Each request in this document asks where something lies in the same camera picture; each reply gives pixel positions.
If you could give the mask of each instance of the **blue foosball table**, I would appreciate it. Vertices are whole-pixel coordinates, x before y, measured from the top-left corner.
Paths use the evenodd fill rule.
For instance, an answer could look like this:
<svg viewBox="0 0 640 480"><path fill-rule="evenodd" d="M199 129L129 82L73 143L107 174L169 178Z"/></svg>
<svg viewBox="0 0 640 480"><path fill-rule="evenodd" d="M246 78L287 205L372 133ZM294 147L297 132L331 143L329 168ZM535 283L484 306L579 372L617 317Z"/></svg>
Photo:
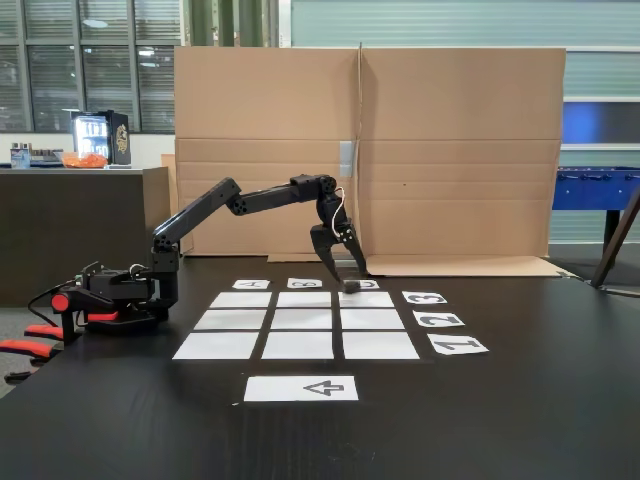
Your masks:
<svg viewBox="0 0 640 480"><path fill-rule="evenodd" d="M554 210L605 210L604 247L620 223L633 192L640 187L640 168L560 167L553 198Z"/></svg>

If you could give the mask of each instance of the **printed arrow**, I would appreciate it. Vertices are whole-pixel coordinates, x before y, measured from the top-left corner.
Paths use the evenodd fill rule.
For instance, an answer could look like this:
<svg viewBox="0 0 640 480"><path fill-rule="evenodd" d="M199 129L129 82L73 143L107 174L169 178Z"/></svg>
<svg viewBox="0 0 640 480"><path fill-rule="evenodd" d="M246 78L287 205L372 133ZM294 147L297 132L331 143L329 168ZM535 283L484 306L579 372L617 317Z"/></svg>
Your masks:
<svg viewBox="0 0 640 480"><path fill-rule="evenodd" d="M322 387L324 391L316 390L317 387ZM325 380L324 382L316 383L315 385L307 385L303 388L313 393L326 395L327 397L331 396L331 392L344 392L344 385L331 385L331 380Z"/></svg>

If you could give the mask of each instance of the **floor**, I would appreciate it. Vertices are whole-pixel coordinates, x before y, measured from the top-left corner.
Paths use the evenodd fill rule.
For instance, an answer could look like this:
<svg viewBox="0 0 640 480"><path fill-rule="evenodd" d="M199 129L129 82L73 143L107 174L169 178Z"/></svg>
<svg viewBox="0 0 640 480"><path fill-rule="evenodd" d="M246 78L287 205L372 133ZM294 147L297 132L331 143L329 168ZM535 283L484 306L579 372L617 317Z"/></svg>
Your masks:
<svg viewBox="0 0 640 480"><path fill-rule="evenodd" d="M550 245L550 260L570 272L589 279L598 265L602 254L601 245ZM607 285L615 285L626 289L640 290L640 245L625 245L618 255L616 266L609 274ZM640 299L615 297L617 301L640 310ZM0 340L24 338L24 329L39 320L26 309L0 308ZM34 339L38 342L52 344L53 341ZM23 372L33 370L28 358L21 355L0 353L0 375L9 372ZM0 398L11 391L13 387L0 379Z"/></svg>

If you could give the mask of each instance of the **window frame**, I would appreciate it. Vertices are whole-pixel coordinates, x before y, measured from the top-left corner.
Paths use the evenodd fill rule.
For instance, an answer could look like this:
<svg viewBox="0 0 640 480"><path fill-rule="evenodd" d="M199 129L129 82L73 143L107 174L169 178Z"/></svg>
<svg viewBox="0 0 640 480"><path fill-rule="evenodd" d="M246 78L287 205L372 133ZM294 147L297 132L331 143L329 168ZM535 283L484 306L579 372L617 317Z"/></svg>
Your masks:
<svg viewBox="0 0 640 480"><path fill-rule="evenodd" d="M18 64L20 69L20 89L22 91L22 107L24 124L27 132L36 133L62 133L56 130L44 131L35 130L33 118L33 103L31 96L31 72L29 65L28 48L31 46L73 46L76 83L78 89L78 108L80 111L86 110L87 96L84 81L84 62L82 58L83 48L92 46L126 46L129 52L129 68L131 71L131 93L133 99L133 117L129 119L129 125L137 133L161 133L171 134L170 131L154 132L142 130L140 111L140 77L138 75L138 48L139 47L168 47L181 45L180 39L137 39L136 38L136 17L135 1L127 2L127 38L123 39L83 39L81 34L80 0L70 0L71 2L71 35L68 37L27 37L26 22L26 2L27 0L15 0L17 37L0 38L0 45L15 46L18 48Z"/></svg>

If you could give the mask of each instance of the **black stand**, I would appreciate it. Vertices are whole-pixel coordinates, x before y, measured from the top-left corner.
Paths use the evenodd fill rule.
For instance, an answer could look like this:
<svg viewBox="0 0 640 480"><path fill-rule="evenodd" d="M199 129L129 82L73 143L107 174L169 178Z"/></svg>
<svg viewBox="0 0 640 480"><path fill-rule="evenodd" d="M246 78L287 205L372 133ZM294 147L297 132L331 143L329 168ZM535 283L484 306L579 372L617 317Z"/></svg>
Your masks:
<svg viewBox="0 0 640 480"><path fill-rule="evenodd" d="M638 215L638 211L640 211L640 188L637 188L633 193L627 208L624 210L624 214L620 219L617 228L613 232L608 243L605 243L604 254L602 255L602 260L598 264L596 268L596 272L593 275L593 280L591 280L591 286L595 288L599 288L601 290L605 290L607 293L611 293L614 295L623 295L627 297L640 297L640 293L638 292L630 292L625 290L615 290L604 287L604 281L607 278L609 270L613 267L616 256L620 251L620 247L624 243L624 240L627 238L627 234L633 225L633 221ZM605 242L607 237L607 231L611 228L611 225L614 222L613 215L611 215L611 219L609 218L609 214L611 211L607 212L607 224L605 227Z"/></svg>
<svg viewBox="0 0 640 480"><path fill-rule="evenodd" d="M609 242L613 238L613 234L620 223L620 210L607 210L607 218L604 224L604 245L602 246L602 254L607 251Z"/></svg>

